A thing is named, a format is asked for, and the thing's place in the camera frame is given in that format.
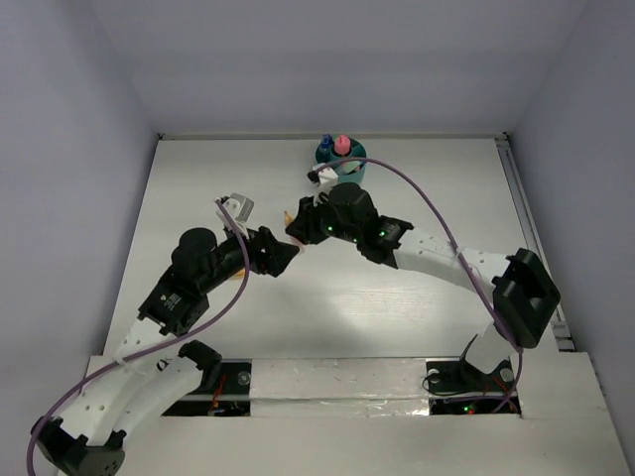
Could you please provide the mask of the orange tip pink highlighter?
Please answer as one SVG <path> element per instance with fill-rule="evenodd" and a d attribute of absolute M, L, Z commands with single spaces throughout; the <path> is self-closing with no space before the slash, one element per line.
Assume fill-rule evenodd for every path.
<path fill-rule="evenodd" d="M 284 211 L 284 223 L 285 223 L 285 226 L 288 226 L 288 225 L 292 224 L 294 220 L 295 220 L 295 217 L 292 216 L 287 210 L 285 210 Z M 287 235 L 287 237 L 289 238 L 291 244 L 294 244 L 294 245 L 298 246 L 301 251 L 304 250 L 304 244 L 301 241 L 299 241 L 297 238 L 295 238 L 295 237 L 293 237 L 291 235 Z"/>

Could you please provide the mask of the blue cap white pen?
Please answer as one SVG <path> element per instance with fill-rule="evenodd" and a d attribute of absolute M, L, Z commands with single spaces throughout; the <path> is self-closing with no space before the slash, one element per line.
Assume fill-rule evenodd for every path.
<path fill-rule="evenodd" d="M 323 134 L 320 142 L 317 146 L 316 157 L 318 163 L 325 163 L 330 157 L 330 147 L 332 143 L 332 136 L 330 134 Z"/>

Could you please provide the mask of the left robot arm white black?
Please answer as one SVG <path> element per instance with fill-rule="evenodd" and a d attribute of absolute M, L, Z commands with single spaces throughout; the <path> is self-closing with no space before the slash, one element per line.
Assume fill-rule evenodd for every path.
<path fill-rule="evenodd" d="M 239 272 L 278 277 L 299 252 L 267 227 L 228 230 L 223 242 L 206 228 L 185 232 L 111 361 L 67 391 L 32 427 L 28 474 L 35 472 L 35 452 L 66 475 L 115 474 L 142 423 L 184 395 L 217 385 L 222 357 L 195 339 L 209 293 Z"/>

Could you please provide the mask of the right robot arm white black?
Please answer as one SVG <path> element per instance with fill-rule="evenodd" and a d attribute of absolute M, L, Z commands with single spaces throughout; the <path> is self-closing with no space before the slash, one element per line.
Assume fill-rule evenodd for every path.
<path fill-rule="evenodd" d="M 302 198 L 286 231 L 304 245 L 328 238 L 350 242 L 375 264 L 431 276 L 483 299 L 494 313 L 492 322 L 469 341 L 456 365 L 458 380 L 469 389 L 487 383 L 513 352 L 537 347 L 561 301 L 533 251 L 520 248 L 506 255 L 461 248 L 380 214 L 369 193 L 355 183 Z"/>

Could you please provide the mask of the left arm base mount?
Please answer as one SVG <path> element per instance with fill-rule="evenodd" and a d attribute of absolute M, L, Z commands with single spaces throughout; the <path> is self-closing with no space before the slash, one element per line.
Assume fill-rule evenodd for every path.
<path fill-rule="evenodd" d="M 163 412 L 163 417 L 249 417 L 251 414 L 250 360 L 223 361 L 217 381 L 185 395 Z"/>

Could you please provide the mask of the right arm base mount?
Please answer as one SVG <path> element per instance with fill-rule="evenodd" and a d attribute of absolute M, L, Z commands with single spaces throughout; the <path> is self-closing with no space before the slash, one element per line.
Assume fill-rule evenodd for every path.
<path fill-rule="evenodd" d="M 465 352 L 457 359 L 426 362 L 422 387 L 428 393 L 432 416 L 516 415 L 521 404 L 512 391 L 516 373 L 506 356 L 486 373 L 467 363 Z"/>

